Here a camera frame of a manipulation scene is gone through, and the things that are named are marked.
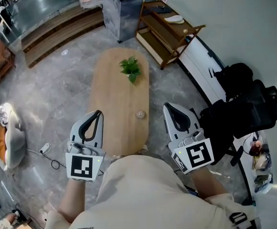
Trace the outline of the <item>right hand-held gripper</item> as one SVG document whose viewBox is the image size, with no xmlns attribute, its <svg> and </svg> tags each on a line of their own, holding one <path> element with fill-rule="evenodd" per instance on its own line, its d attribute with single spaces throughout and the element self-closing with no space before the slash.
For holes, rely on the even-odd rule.
<svg viewBox="0 0 277 229">
<path fill-rule="evenodd" d="M 204 130 L 199 128 L 198 117 L 192 109 L 166 102 L 163 106 L 167 133 L 171 142 L 171 157 L 183 174 L 205 167 L 214 162 L 213 149 Z"/>
</svg>

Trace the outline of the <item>wooden steps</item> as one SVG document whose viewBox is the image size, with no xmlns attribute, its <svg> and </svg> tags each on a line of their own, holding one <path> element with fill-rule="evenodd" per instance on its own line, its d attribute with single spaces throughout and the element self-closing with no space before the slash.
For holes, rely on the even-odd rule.
<svg viewBox="0 0 277 229">
<path fill-rule="evenodd" d="M 68 42 L 103 25 L 101 7 L 83 9 L 77 5 L 57 14 L 22 39 L 27 66 L 34 67 Z"/>
</svg>

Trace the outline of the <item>person's beige shirt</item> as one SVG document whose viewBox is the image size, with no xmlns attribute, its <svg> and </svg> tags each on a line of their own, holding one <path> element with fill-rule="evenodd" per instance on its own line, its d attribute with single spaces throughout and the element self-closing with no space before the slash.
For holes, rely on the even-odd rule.
<svg viewBox="0 0 277 229">
<path fill-rule="evenodd" d="M 45 229 L 261 229 L 261 222 L 230 193 L 194 196 L 165 161 L 131 155 L 110 164 L 91 208 L 73 223 L 50 211 Z"/>
</svg>

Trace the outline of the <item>black office chair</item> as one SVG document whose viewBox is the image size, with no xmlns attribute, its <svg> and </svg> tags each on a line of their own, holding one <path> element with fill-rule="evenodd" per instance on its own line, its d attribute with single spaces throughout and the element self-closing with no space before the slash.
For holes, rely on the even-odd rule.
<svg viewBox="0 0 277 229">
<path fill-rule="evenodd" d="M 204 136 L 211 141 L 214 162 L 217 164 L 234 139 L 250 133 L 273 128 L 277 120 L 277 88 L 265 87 L 255 80 L 235 99 L 218 100 L 200 113 L 199 123 Z"/>
</svg>

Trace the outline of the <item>person's right forearm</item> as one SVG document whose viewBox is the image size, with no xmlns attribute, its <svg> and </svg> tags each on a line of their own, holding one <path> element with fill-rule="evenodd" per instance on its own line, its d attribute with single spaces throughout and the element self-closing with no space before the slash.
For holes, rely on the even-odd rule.
<svg viewBox="0 0 277 229">
<path fill-rule="evenodd" d="M 190 176 L 202 199 L 228 193 L 226 188 L 206 167 L 192 171 Z"/>
</svg>

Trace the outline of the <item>small green potted plant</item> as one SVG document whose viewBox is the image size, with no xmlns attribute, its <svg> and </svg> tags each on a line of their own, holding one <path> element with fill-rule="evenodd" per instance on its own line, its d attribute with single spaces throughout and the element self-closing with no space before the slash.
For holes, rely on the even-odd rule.
<svg viewBox="0 0 277 229">
<path fill-rule="evenodd" d="M 119 66 L 122 68 L 121 73 L 125 74 L 132 84 L 134 84 L 137 77 L 141 75 L 138 60 L 134 56 L 123 59 L 119 63 Z"/>
</svg>

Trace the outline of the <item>white power strip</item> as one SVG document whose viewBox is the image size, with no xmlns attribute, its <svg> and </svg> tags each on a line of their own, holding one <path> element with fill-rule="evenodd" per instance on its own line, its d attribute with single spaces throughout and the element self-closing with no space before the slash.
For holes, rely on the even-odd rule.
<svg viewBox="0 0 277 229">
<path fill-rule="evenodd" d="M 46 143 L 41 149 L 40 149 L 40 153 L 41 154 L 46 154 L 49 151 L 51 151 L 52 149 L 52 145 L 50 143 Z"/>
</svg>

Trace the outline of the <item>pile of assorted items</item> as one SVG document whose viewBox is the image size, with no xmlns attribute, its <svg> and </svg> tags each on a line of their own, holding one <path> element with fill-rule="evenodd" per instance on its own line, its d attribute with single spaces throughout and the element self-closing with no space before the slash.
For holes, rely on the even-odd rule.
<svg viewBox="0 0 277 229">
<path fill-rule="evenodd" d="M 273 172 L 268 143 L 263 141 L 262 136 L 252 138 L 249 155 L 252 157 L 255 193 L 267 193 L 273 184 Z"/>
</svg>

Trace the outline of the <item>wooden coffee table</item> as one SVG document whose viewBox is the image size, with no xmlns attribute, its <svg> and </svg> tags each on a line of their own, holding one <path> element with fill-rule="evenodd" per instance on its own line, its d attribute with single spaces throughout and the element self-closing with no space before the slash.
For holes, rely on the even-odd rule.
<svg viewBox="0 0 277 229">
<path fill-rule="evenodd" d="M 121 73 L 119 63 L 134 56 L 141 71 L 134 84 Z M 149 134 L 149 63 L 138 50 L 110 48 L 95 64 L 88 111 L 104 115 L 103 145 L 108 155 L 127 156 L 139 151 Z M 144 119 L 136 118 L 140 110 Z"/>
</svg>

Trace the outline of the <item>black and white patterned pillow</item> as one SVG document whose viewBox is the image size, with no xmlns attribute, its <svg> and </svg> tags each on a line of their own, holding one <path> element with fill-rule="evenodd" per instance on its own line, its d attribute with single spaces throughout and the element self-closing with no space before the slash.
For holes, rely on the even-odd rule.
<svg viewBox="0 0 277 229">
<path fill-rule="evenodd" d="M 0 105 L 0 124 L 6 127 L 9 121 L 10 107 L 8 104 Z"/>
</svg>

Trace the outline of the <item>white plate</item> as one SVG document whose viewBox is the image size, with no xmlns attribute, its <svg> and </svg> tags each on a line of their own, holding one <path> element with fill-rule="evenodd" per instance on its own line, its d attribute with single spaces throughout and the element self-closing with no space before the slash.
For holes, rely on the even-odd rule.
<svg viewBox="0 0 277 229">
<path fill-rule="evenodd" d="M 183 24 L 185 21 L 181 15 L 173 15 L 168 18 L 164 18 L 164 20 L 169 24 Z"/>
</svg>

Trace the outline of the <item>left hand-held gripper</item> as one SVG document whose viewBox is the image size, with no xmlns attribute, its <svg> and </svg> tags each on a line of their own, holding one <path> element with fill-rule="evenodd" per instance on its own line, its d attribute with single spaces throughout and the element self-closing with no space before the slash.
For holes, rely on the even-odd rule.
<svg viewBox="0 0 277 229">
<path fill-rule="evenodd" d="M 87 138 L 85 133 L 90 128 L 93 128 L 92 136 Z M 106 155 L 102 149 L 103 129 L 104 116 L 100 110 L 89 112 L 74 123 L 65 153 L 68 178 L 84 182 L 96 180 Z"/>
</svg>

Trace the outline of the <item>person's left forearm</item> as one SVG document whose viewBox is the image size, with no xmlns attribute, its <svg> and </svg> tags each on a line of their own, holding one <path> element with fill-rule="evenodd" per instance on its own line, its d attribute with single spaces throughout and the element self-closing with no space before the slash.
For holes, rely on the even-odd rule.
<svg viewBox="0 0 277 229">
<path fill-rule="evenodd" d="M 64 196 L 58 207 L 60 213 L 67 222 L 73 221 L 85 210 L 85 182 L 69 179 Z"/>
</svg>

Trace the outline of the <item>grey marble cabinet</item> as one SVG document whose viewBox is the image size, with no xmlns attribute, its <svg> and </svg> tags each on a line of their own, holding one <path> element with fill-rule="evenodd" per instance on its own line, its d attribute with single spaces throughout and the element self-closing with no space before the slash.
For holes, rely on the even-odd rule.
<svg viewBox="0 0 277 229">
<path fill-rule="evenodd" d="M 155 0 L 102 0 L 105 27 L 118 42 L 135 37 L 144 1 Z"/>
</svg>

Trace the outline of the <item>black backpack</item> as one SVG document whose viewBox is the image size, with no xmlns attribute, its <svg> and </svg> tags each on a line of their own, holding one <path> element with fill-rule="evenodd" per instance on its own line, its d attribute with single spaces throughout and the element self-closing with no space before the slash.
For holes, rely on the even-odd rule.
<svg viewBox="0 0 277 229">
<path fill-rule="evenodd" d="M 225 91 L 225 101 L 229 102 L 243 93 L 253 82 L 253 71 L 244 63 L 226 66 L 213 75 Z"/>
</svg>

